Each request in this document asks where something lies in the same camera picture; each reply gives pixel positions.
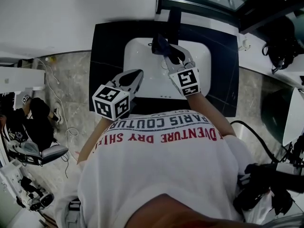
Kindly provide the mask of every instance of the white wall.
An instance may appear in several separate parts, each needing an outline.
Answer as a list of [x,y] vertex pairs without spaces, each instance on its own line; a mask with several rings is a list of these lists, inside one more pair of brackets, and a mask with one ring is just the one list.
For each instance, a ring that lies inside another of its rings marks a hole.
[[156,0],[0,0],[0,58],[90,50],[95,24],[155,10]]

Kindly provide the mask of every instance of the white t-shirt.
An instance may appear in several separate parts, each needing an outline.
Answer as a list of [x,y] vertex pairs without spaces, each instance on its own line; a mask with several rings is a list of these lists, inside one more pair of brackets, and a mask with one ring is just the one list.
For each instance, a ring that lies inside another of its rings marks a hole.
[[223,138],[195,111],[119,120],[69,177],[55,217],[60,225],[68,203],[79,197],[83,226],[123,228],[143,204],[167,194],[203,215],[240,220],[232,203],[238,173],[250,163],[244,142]]

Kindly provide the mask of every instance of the sink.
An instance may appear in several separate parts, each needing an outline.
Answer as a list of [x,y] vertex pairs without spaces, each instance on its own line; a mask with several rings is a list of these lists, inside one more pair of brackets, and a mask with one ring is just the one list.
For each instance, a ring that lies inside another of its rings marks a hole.
[[[144,76],[137,97],[181,99],[182,96],[169,79],[164,57],[155,55],[151,51],[152,38],[135,38],[128,42],[124,49],[123,70],[142,69]],[[211,84],[211,54],[209,49],[201,43],[179,40],[179,46],[185,48],[192,55],[199,70],[200,88],[203,95],[207,95]]]

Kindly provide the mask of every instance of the white cable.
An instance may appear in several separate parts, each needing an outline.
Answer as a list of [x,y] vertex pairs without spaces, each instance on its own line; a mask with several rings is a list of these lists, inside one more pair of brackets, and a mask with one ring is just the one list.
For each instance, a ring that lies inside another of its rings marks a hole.
[[[46,78],[47,78],[47,85],[48,85],[48,87],[49,87],[49,89],[53,92],[53,94],[54,94],[54,96],[60,101],[60,103],[61,103],[61,107],[62,107],[62,111],[63,111],[63,118],[64,118],[64,120],[65,120],[65,122],[66,122],[66,143],[67,143],[67,132],[69,132],[69,134],[71,134],[73,137],[76,137],[76,136],[78,136],[79,135],[79,131],[76,129],[76,128],[74,128],[74,127],[68,127],[68,125],[67,125],[67,119],[66,119],[66,113],[65,113],[65,109],[64,109],[64,107],[63,107],[63,103],[62,103],[62,101],[61,101],[61,99],[56,95],[56,93],[55,93],[55,91],[52,89],[52,87],[49,85],[49,82],[48,82],[48,68],[47,68],[47,66],[45,65],[45,63],[43,62],[43,61],[41,61],[39,58],[36,58],[38,61],[40,61],[41,63],[42,63],[42,65],[46,68]],[[59,82],[59,80],[54,76],[54,72],[53,72],[53,70],[52,70],[52,68],[48,65],[48,67],[51,69],[51,72],[52,72],[52,76],[56,79],[56,81],[57,81],[57,84],[59,85],[60,84],[60,82]],[[71,129],[74,129],[74,130],[76,130],[76,134],[73,134],[72,132],[71,132]],[[73,156],[73,154],[72,154],[72,152],[70,151],[70,148],[68,147],[68,144],[66,144],[66,147],[68,148],[68,151],[70,152],[70,154],[71,154],[71,156],[77,161],[77,159]]]

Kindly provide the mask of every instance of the black countertop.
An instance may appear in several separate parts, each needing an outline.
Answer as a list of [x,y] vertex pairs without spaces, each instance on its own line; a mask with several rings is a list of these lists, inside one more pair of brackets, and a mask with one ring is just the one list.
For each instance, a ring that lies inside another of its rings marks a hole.
[[[95,26],[89,83],[89,106],[94,111],[92,96],[123,72],[124,48],[134,38],[153,38],[161,33],[166,37],[167,22],[119,21]],[[181,24],[179,40],[199,42],[211,53],[211,87],[206,98],[225,117],[234,117],[238,102],[238,43],[237,37],[217,30]],[[187,100],[136,97],[132,114],[153,114],[189,109]]]

